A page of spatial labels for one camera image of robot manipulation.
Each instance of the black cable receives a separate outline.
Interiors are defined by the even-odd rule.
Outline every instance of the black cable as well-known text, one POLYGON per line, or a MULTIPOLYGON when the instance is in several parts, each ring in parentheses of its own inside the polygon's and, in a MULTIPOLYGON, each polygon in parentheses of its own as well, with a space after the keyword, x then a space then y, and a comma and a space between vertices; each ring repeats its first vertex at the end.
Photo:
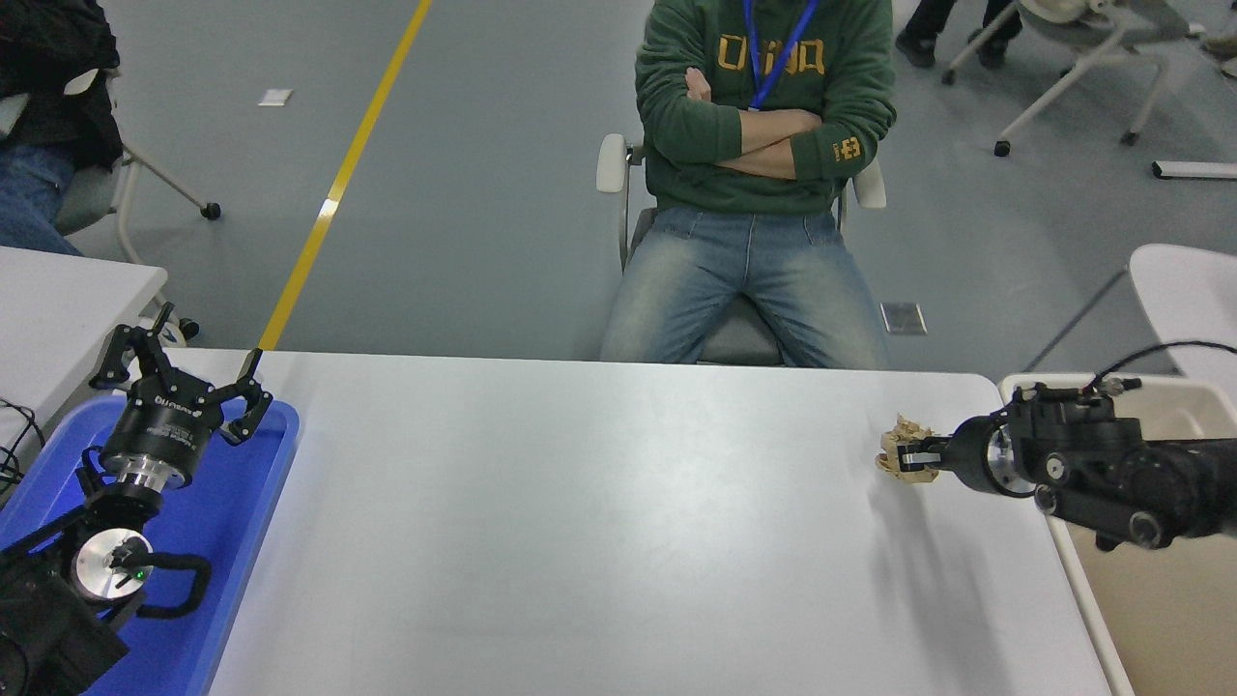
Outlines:
POLYGON ((1103 378, 1106 378, 1110 375, 1119 371, 1121 368, 1128 366, 1129 363, 1133 363, 1134 361, 1138 361, 1141 359, 1145 359, 1147 356, 1150 356, 1152 354, 1159 354, 1160 351, 1168 351, 1169 347, 1176 347, 1179 345, 1197 345, 1200 347, 1215 347, 1215 350, 1217 350, 1217 351, 1227 351, 1227 352, 1237 356, 1237 347, 1233 347, 1232 345, 1226 345, 1223 342, 1213 342, 1211 340, 1174 340, 1171 342, 1159 342, 1159 344, 1152 345, 1150 347, 1143 347, 1142 351, 1138 351, 1136 354, 1131 354, 1129 356, 1126 356, 1124 359, 1117 361, 1116 363, 1113 363, 1108 368, 1106 368, 1106 370, 1103 370, 1101 372, 1095 373, 1095 380, 1092 380, 1091 383, 1087 384, 1084 388, 1084 391, 1091 392, 1091 391, 1098 389, 1100 388, 1100 383, 1103 382, 1103 378))
POLYGON ((99 467, 90 459, 92 452, 98 456, 99 452, 103 452, 103 446, 93 445, 82 450, 82 466, 73 472, 77 475, 78 485, 82 487, 82 496, 88 499, 104 488, 103 472, 99 471, 99 467))
POLYGON ((43 430, 38 428, 38 422, 35 419, 35 410, 30 407, 19 407, 7 399, 0 398, 0 408, 17 412, 26 422, 26 427, 21 429, 21 433, 17 434, 17 438, 9 446, 0 446, 0 493, 5 493, 25 478, 21 471, 21 461, 17 459, 17 449, 21 446, 21 443, 31 431, 38 438, 40 448, 47 445, 47 438, 43 435, 43 430))

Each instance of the jeans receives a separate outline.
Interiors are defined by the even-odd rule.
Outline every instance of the jeans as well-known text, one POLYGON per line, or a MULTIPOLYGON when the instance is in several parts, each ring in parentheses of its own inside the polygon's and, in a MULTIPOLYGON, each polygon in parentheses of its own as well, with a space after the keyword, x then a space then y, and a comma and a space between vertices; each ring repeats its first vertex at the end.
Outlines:
POLYGON ((601 360, 694 363, 737 293, 773 329, 788 366, 883 370, 876 303, 830 213, 662 210, 636 247, 601 360))
POLYGON ((52 224, 73 172, 62 145, 0 147, 0 246, 82 255, 52 224))

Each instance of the green sweatshirt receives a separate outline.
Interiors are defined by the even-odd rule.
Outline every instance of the green sweatshirt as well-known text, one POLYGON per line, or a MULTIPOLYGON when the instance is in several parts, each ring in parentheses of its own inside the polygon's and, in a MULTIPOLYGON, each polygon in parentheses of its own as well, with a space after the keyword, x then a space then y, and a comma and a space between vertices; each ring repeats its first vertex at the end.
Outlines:
MULTIPOLYGON (((761 110, 805 109, 823 125, 790 138, 797 180, 716 166, 742 153, 738 110, 756 93, 742 0, 657 0, 636 57, 644 124, 646 182, 658 208, 720 213, 820 213, 845 180, 876 157, 897 114, 891 0, 820 0, 798 48, 761 110), (699 68, 713 103, 688 99, 684 73, 699 68)), ((755 0, 762 74, 768 73, 805 0, 755 0)))

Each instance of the robotic arm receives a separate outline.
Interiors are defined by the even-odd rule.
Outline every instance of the robotic arm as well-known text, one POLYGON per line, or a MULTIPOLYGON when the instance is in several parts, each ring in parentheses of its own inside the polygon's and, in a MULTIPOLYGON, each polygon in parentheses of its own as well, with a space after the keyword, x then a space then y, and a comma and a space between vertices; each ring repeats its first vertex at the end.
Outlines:
POLYGON ((1237 440, 1147 443, 1113 397, 1141 381, 1082 389, 1035 384, 950 438, 898 446, 898 469, 954 472, 985 493, 1028 498, 1096 532, 1096 545, 1163 549, 1178 537, 1237 537, 1237 440))
POLYGON ((178 618, 205 595, 209 561, 155 551, 142 529, 165 490, 193 482, 212 434, 234 446, 249 440, 272 397, 254 377, 257 350, 219 389, 173 368, 158 341, 171 310, 165 304, 150 329, 118 325, 90 380, 95 389, 125 388, 129 356, 141 370, 106 444, 82 454, 84 503, 0 553, 0 694, 80 694, 129 651, 116 632, 130 618, 178 618), (234 398, 246 410, 224 423, 221 405, 234 398), (145 605, 156 569, 193 572, 179 606, 145 605))

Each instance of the chair wheel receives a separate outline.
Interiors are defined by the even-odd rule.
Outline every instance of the chair wheel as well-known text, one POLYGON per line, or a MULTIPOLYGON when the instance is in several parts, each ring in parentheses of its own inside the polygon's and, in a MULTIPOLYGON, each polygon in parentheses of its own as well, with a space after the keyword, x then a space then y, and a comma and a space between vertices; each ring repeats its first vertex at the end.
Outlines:
POLYGON ((198 321, 188 316, 181 318, 178 325, 181 326, 181 335, 183 335, 186 340, 193 340, 193 336, 198 335, 198 333, 202 330, 202 326, 198 325, 198 321))

